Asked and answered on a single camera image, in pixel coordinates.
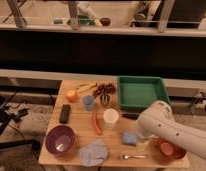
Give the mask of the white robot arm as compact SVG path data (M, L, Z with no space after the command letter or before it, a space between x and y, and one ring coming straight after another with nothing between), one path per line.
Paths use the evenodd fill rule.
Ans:
M206 160L206 131L177 123L164 101L153 102L139 115L135 133L140 140L159 136Z

